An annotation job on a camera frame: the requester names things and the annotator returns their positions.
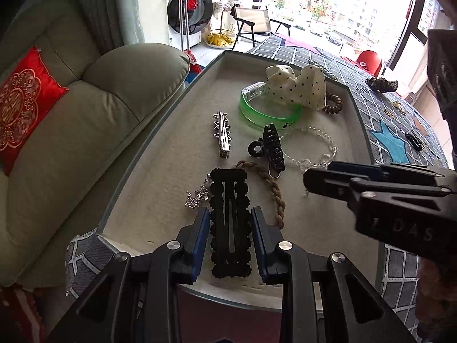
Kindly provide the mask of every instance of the gold embroidery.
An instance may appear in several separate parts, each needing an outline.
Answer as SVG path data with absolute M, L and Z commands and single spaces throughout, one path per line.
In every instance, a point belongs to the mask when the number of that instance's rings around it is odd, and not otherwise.
M 0 150 L 19 146 L 38 117 L 41 81 L 28 68 L 14 73 L 0 91 Z

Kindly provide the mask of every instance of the silver screw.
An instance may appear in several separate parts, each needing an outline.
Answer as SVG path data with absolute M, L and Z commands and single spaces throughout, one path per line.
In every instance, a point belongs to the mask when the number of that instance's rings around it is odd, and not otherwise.
M 374 193 L 372 191 L 365 191 L 365 192 L 362 192 L 361 196 L 363 198 L 371 198 L 371 197 L 376 197 L 376 193 Z
M 292 243 L 289 242 L 289 241 L 281 241 L 278 246 L 282 250 L 290 250 L 290 249 L 292 249 Z
M 114 260 L 116 262 L 124 262 L 127 258 L 129 257 L 129 255 L 125 252 L 120 252 L 120 253 L 117 253 L 115 256 L 114 256 Z
M 167 247 L 170 249 L 170 250 L 176 250 L 176 249 L 179 249 L 181 247 L 181 244 L 179 243 L 179 241 L 170 241 L 168 244 L 167 244 Z
M 342 263 L 346 260 L 346 257 L 341 253 L 333 253 L 332 260 L 337 263 Z

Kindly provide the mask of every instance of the chair leg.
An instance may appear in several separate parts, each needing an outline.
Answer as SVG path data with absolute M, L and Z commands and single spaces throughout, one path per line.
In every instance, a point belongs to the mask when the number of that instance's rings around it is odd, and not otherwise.
M 236 45 L 236 43 L 238 42 L 238 38 L 239 38 L 239 35 L 240 35 L 240 33 L 241 33 L 241 30 L 243 29 L 243 25 L 244 25 L 244 22 L 241 23 L 241 28 L 238 27 L 238 34 L 236 35 L 236 39 L 235 39 L 235 42 L 233 43 L 232 50 L 235 49 L 235 45 Z
M 255 47 L 255 39 L 254 39 L 254 26 L 251 26 L 251 33 L 252 33 L 252 47 Z

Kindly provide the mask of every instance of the folding chair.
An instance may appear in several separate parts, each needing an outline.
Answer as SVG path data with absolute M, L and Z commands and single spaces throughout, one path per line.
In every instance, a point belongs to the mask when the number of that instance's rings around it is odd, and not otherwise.
M 238 34 L 236 35 L 232 50 L 235 48 L 235 45 L 238 42 L 238 38 L 240 36 L 252 40 L 252 47 L 255 47 L 255 43 L 259 43 L 259 41 L 255 40 L 254 33 L 259 35 L 272 35 L 273 31 L 271 30 L 271 22 L 279 23 L 275 33 L 278 32 L 279 27 L 283 25 L 287 28 L 288 34 L 290 36 L 290 28 L 292 25 L 281 22 L 279 20 L 270 19 L 268 16 L 268 9 L 266 5 L 262 3 L 245 3 L 241 2 L 240 0 L 234 1 L 230 15 L 236 20 L 236 25 L 238 26 Z M 250 29 L 243 31 L 245 24 L 249 26 Z

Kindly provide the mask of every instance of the white tray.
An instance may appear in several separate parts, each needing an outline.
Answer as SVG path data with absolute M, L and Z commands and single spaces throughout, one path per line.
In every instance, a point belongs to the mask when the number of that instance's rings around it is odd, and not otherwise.
M 238 102 L 241 89 L 264 81 L 265 68 L 273 64 L 283 63 L 224 51 L 205 68 L 165 114 L 152 131 L 150 143 L 145 143 L 132 162 L 99 226 L 102 239 L 132 256 L 152 252 L 175 239 L 181 227 L 193 223 L 196 211 L 184 207 L 186 191 L 193 192 L 203 184 L 212 169 L 230 168 L 242 159 L 265 163 L 247 152 L 249 143 L 261 137 L 262 128 L 255 127 L 242 115 Z M 310 125 L 326 131 L 338 146 L 337 160 L 371 163 L 369 142 L 349 89 L 329 79 L 327 87 L 343 99 L 343 111 L 327 115 L 304 108 L 297 126 Z M 219 158 L 218 141 L 213 137 L 212 115 L 218 109 L 228 113 L 231 125 L 231 151 L 227 160 Z M 287 137 L 283 148 L 292 156 L 312 161 L 328 152 L 322 140 L 299 132 Z M 248 172 L 247 183 L 249 210 L 261 206 L 266 221 L 273 224 L 275 204 L 271 192 L 254 172 Z M 286 171 L 277 183 L 286 202 L 284 239 L 315 254 L 328 256 L 335 251 L 346 254 L 374 285 L 379 244 L 354 230 L 353 213 L 346 203 L 314 194 L 306 198 L 302 172 L 287 160 Z M 252 247 L 253 272 L 248 278 L 214 278 L 211 252 L 208 241 L 202 273 L 194 285 L 183 285 L 184 288 L 230 305 L 281 309 L 282 287 L 262 284 Z M 316 307 L 321 309 L 318 288 Z

